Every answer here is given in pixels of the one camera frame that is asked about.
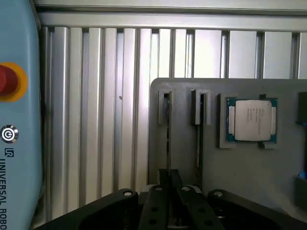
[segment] aluminum profile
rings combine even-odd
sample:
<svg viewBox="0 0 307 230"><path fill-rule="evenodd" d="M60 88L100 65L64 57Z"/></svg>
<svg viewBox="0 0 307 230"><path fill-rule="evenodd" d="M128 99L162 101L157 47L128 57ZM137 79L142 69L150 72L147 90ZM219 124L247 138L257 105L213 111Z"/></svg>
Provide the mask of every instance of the aluminum profile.
<svg viewBox="0 0 307 230"><path fill-rule="evenodd" d="M217 1L202 1L202 0L168 0L168 1L152 1L152 0L34 0L36 7L83 7L89 9L112 8L112 9L138 9L146 10L198 10L202 12L217 10L224 12L243 12L243 13L263 13L270 10L272 14L303 14L307 10L307 3L301 0L217 0Z"/></svg>
<svg viewBox="0 0 307 230"><path fill-rule="evenodd" d="M265 19L250 16L248 28L244 17L235 22L232 16L218 15L213 21L208 15L181 15L185 20L179 27L170 26L179 16L164 14L135 16L137 20L123 13L40 16L45 189L35 226L120 188L140 191L146 186L149 89L154 79L233 78L241 72L254 78L263 70L261 77L289 78L296 64L290 55L293 33L287 27L296 19L263 23ZM105 17L113 27L104 24ZM306 19L297 20L293 32L307 31ZM259 34L259 29L268 32ZM296 53L299 78L305 78L304 36L301 33ZM287 57L279 57L278 45ZM257 64L256 57L264 58ZM269 66L275 60L284 63L276 67L281 77L273 76Z"/></svg>

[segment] light blue panel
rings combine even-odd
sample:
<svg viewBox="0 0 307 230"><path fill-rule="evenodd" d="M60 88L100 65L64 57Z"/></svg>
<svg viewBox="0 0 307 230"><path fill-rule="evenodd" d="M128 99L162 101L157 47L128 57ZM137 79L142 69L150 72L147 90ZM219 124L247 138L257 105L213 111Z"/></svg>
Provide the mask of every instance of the light blue panel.
<svg viewBox="0 0 307 230"><path fill-rule="evenodd" d="M0 229L26 230L41 187L39 48L29 0L0 1L1 62L22 67L28 86L20 100L0 102L0 128L14 125L19 131L19 138L12 144L0 140L0 162L5 162L5 169L0 170L0 185L6 185L5 189L0 186ZM5 148L13 148L14 157L5 157ZM4 209L6 216L1 215Z"/></svg>

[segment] bolt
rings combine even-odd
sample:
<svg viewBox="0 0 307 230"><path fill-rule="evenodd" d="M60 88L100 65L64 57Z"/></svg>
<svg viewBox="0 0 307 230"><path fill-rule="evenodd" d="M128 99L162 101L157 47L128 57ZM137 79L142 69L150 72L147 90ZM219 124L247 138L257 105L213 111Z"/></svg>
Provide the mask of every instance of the bolt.
<svg viewBox="0 0 307 230"><path fill-rule="evenodd" d="M189 191L190 189L189 189L189 187L182 187L182 190L187 192L187 191Z"/></svg>
<svg viewBox="0 0 307 230"><path fill-rule="evenodd" d="M124 196L130 196L130 195L132 195L131 192L124 192Z"/></svg>
<svg viewBox="0 0 307 230"><path fill-rule="evenodd" d="M223 196L223 193L221 193L221 192L215 192L214 195L215 195L215 196L218 196L218 197L222 197L222 196Z"/></svg>

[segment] emergency stop button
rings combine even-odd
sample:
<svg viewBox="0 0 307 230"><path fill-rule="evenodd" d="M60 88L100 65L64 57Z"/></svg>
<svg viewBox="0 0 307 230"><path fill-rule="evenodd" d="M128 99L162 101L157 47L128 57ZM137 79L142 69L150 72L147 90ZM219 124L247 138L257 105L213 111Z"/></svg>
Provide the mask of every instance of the emergency stop button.
<svg viewBox="0 0 307 230"><path fill-rule="evenodd" d="M0 65L0 96L12 95L18 88L19 78L9 67Z"/></svg>

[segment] metal wall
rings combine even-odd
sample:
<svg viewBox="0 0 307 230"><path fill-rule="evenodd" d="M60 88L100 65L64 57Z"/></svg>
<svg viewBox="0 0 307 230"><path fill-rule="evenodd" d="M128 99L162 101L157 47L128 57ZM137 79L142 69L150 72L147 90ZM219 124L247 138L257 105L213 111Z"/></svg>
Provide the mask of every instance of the metal wall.
<svg viewBox="0 0 307 230"><path fill-rule="evenodd" d="M40 13L44 195L35 225L147 182L156 78L307 79L302 17Z"/></svg>

